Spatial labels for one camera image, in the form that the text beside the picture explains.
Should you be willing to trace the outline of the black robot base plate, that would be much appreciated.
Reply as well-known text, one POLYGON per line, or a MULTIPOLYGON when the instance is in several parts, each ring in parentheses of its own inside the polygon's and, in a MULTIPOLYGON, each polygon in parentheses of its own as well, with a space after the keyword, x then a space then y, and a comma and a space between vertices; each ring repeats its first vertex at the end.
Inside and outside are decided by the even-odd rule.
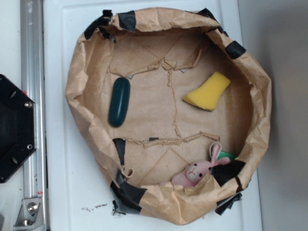
POLYGON ((0 182, 36 150, 36 104, 6 76, 0 76, 0 182))

